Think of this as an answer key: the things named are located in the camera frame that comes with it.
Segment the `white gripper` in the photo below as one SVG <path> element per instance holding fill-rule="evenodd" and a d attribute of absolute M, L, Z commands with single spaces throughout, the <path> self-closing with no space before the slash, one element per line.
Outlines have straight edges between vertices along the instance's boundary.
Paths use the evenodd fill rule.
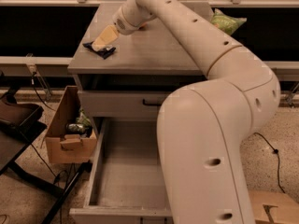
<path fill-rule="evenodd" d="M 119 38 L 120 34 L 130 35 L 139 29 L 140 16 L 136 9 L 120 7 L 112 20 L 114 25 L 108 25 L 93 41 L 94 51 L 107 48 Z"/>

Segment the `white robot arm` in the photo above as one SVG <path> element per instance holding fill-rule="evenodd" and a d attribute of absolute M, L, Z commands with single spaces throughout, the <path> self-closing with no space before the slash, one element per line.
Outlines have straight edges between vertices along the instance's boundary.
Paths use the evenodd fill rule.
<path fill-rule="evenodd" d="M 129 35 L 158 18 L 206 81 L 172 92 L 157 142 L 175 224 L 255 224 L 240 144 L 276 113 L 278 78 L 250 50 L 178 0 L 127 0 L 111 31 Z"/>

